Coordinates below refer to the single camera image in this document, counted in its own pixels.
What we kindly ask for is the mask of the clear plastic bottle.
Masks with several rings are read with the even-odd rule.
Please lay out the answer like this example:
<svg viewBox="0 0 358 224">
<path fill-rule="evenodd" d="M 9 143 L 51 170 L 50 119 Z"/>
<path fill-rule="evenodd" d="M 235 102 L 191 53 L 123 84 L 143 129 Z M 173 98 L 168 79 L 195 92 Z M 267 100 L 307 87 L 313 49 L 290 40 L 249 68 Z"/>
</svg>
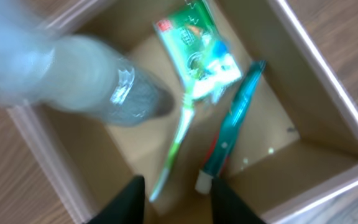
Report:
<svg viewBox="0 0 358 224">
<path fill-rule="evenodd" d="M 88 35 L 56 39 L 19 1 L 0 1 L 0 107 L 45 103 L 105 123 L 135 126 L 168 115 L 165 84 Z"/>
</svg>

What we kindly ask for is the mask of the teal toothpaste tube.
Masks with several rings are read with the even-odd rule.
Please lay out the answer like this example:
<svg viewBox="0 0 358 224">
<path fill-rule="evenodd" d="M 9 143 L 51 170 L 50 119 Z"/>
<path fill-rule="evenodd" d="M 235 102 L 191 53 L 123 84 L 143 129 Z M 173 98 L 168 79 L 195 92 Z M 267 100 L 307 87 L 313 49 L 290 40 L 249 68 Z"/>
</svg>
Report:
<svg viewBox="0 0 358 224">
<path fill-rule="evenodd" d="M 236 145 L 239 131 L 249 110 L 252 97 L 267 62 L 259 60 L 252 62 L 248 72 L 239 86 L 225 115 L 219 132 L 213 139 L 206 159 L 198 173 L 195 190 L 203 195 L 209 194 L 212 180 L 219 177 L 226 162 Z"/>
</svg>

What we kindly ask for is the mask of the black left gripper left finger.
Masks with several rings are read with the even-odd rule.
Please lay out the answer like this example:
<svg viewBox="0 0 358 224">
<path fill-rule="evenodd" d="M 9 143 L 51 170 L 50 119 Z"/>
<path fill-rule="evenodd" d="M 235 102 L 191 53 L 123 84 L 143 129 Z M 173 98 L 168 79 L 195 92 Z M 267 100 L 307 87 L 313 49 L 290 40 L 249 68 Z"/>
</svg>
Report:
<svg viewBox="0 0 358 224">
<path fill-rule="evenodd" d="M 136 175 L 86 224 L 142 224 L 144 217 L 145 179 Z"/>
</svg>

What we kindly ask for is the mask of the green toothbrush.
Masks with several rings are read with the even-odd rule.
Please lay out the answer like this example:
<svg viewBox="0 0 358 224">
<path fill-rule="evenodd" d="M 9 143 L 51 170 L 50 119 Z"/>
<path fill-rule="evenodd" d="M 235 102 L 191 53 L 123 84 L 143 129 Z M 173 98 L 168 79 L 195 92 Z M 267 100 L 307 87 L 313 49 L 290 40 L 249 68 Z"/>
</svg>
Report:
<svg viewBox="0 0 358 224">
<path fill-rule="evenodd" d="M 190 127 L 190 124 L 195 115 L 195 106 L 193 99 L 193 90 L 195 84 L 189 84 L 183 95 L 183 104 L 181 107 L 181 115 L 180 120 L 178 122 L 177 130 L 173 141 L 170 145 L 170 148 L 167 152 L 167 157 L 163 165 L 163 169 L 159 175 L 158 181 L 153 187 L 152 193 L 149 197 L 150 202 L 154 202 L 158 199 L 161 191 L 163 190 L 166 181 L 172 171 L 172 167 L 174 165 L 175 159 L 177 158 L 180 146 L 186 136 L 186 133 Z"/>
</svg>

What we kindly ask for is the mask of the green soap packet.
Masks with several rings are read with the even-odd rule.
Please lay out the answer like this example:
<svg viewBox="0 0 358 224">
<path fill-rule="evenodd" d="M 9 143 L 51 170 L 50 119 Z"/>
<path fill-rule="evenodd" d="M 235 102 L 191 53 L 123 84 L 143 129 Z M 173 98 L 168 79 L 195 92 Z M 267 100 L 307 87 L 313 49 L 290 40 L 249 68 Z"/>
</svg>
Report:
<svg viewBox="0 0 358 224">
<path fill-rule="evenodd" d="M 154 22 L 154 29 L 192 100 L 209 98 L 216 104 L 242 78 L 207 1 L 185 1 Z"/>
</svg>

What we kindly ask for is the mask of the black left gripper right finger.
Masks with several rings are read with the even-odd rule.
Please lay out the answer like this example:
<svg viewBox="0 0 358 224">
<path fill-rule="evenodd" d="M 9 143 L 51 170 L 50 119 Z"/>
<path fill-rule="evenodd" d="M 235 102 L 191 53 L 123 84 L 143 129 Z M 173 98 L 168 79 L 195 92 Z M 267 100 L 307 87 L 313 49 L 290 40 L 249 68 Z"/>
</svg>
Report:
<svg viewBox="0 0 358 224">
<path fill-rule="evenodd" d="M 266 224 L 222 179 L 212 180 L 211 206 L 214 224 Z"/>
</svg>

